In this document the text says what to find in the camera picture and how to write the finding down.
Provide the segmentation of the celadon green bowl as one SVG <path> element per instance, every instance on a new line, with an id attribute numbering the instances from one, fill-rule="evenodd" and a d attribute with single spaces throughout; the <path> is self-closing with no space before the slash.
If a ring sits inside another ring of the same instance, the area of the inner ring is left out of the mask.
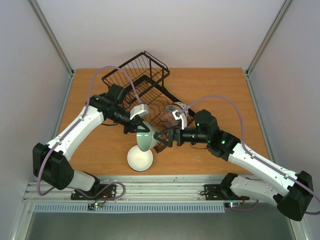
<path id="1" fill-rule="evenodd" d="M 136 133 L 136 141 L 138 148 L 146 152 L 151 150 L 158 144 L 158 140 L 154 138 L 154 134 L 158 133 L 158 129 L 150 125 L 147 121 L 143 121 L 143 123 L 149 128 L 149 132 L 137 132 Z"/>

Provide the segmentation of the black wire dish rack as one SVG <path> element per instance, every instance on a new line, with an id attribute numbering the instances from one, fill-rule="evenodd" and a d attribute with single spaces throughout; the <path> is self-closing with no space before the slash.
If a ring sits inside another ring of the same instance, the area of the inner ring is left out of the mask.
<path id="1" fill-rule="evenodd" d="M 167 65 L 143 51 L 121 64 L 119 68 L 129 75 L 139 98 L 149 107 L 150 114 L 145 120 L 161 132 L 167 129 L 168 125 L 161 120 L 161 112 L 168 105 L 181 101 L 165 87 L 165 78 L 170 75 Z M 122 103 L 124 107 L 132 109 L 139 104 L 131 83 L 123 72 L 113 69 L 101 80 L 108 87 L 116 84 L 126 89 L 127 94 Z"/>

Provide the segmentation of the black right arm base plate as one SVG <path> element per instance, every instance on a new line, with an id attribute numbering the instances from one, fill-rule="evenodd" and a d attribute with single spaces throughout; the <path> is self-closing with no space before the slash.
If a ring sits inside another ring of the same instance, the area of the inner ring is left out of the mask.
<path id="1" fill-rule="evenodd" d="M 232 192 L 223 193 L 219 184 L 205 184 L 201 194 L 206 201 L 247 201 L 250 199 L 247 196 L 235 195 Z"/>

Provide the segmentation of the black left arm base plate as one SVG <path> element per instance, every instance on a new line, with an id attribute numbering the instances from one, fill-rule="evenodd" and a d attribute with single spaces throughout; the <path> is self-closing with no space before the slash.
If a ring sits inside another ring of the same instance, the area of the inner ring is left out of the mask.
<path id="1" fill-rule="evenodd" d="M 70 196 L 73 201 L 90 201 L 105 199 L 113 200 L 116 197 L 117 185 L 116 184 L 96 184 L 89 191 L 75 189 Z"/>

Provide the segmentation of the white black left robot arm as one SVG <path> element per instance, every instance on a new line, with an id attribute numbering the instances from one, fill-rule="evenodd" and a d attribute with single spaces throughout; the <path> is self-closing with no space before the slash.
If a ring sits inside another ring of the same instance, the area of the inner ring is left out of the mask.
<path id="1" fill-rule="evenodd" d="M 102 192 L 100 180 L 92 174 L 74 170 L 69 161 L 85 138 L 105 120 L 123 126 L 124 134 L 148 133 L 150 127 L 143 121 L 149 114 L 148 105 L 140 103 L 127 111 L 122 106 L 127 91 L 113 84 L 108 92 L 91 96 L 80 114 L 55 138 L 46 144 L 37 143 L 32 150 L 33 174 L 37 178 L 37 193 L 41 181 L 52 189 L 74 189 L 88 199 L 96 199 Z"/>

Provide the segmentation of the orange diamond patterned bowl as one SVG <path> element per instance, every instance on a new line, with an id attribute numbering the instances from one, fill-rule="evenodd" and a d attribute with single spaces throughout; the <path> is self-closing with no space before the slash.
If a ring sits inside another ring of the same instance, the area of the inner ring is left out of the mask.
<path id="1" fill-rule="evenodd" d="M 177 120 L 174 118 L 172 112 L 169 110 L 163 110 L 160 113 L 160 119 L 167 128 L 171 128 L 178 125 Z"/>

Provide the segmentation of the red dot patterned bowl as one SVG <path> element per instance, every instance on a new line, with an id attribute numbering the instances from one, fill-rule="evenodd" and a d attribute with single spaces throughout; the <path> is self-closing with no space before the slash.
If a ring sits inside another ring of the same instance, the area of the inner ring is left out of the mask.
<path id="1" fill-rule="evenodd" d="M 188 110 L 187 105 L 180 101 L 173 102 L 173 105 L 176 106 L 178 111 L 181 113 L 185 113 Z"/>

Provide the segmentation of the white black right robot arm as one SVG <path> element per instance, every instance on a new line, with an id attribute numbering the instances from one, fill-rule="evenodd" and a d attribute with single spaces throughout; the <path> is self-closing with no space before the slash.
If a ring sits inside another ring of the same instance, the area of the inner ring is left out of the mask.
<path id="1" fill-rule="evenodd" d="M 215 157 L 238 165 L 260 178 L 261 182 L 227 174 L 220 183 L 225 198 L 244 196 L 275 206 L 284 216 L 301 221 L 313 198 L 312 176 L 302 170 L 296 173 L 254 152 L 239 138 L 221 130 L 217 119 L 207 110 L 194 115 L 195 127 L 174 126 L 154 134 L 154 138 L 171 147 L 185 142 L 206 144 Z"/>

